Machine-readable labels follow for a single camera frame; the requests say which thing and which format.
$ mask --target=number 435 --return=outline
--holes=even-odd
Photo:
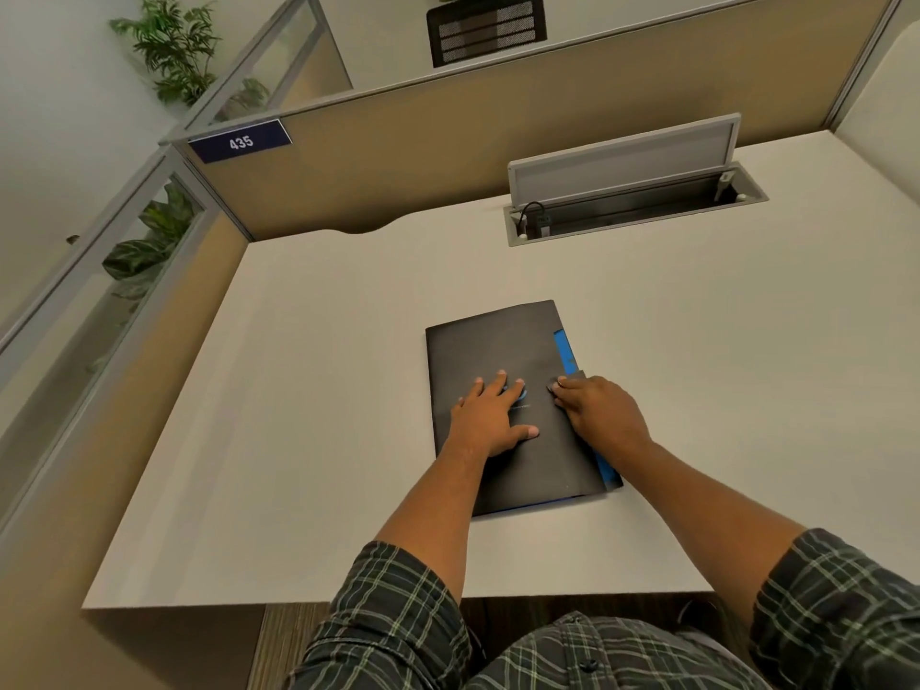
[[[230,148],[232,150],[241,150],[253,146],[252,138],[244,135],[242,138],[230,138]]]

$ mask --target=open compartment lid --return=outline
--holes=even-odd
[[[741,122],[741,114],[722,115],[512,161],[512,204],[549,205],[724,170],[731,164]]]

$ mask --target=shirt placket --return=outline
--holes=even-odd
[[[573,688],[615,690],[613,669],[604,641],[586,615],[573,613],[556,622],[566,651],[569,684]]]

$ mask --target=desk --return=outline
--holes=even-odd
[[[656,440],[920,579],[920,207],[830,133],[736,156],[769,202],[511,248],[503,196],[250,245],[85,606],[331,599],[434,457],[425,327],[545,299]],[[471,597],[706,588],[628,486],[470,533]]]

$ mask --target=black folder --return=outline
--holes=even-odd
[[[612,475],[608,483],[622,485],[546,390],[574,363],[553,300],[431,326],[425,338],[436,454],[447,440],[457,397],[469,392],[477,377],[490,382],[498,370],[508,371],[509,382],[521,377],[526,383],[509,414],[512,426],[540,428],[539,437],[489,459],[473,515],[603,493],[604,467]]]

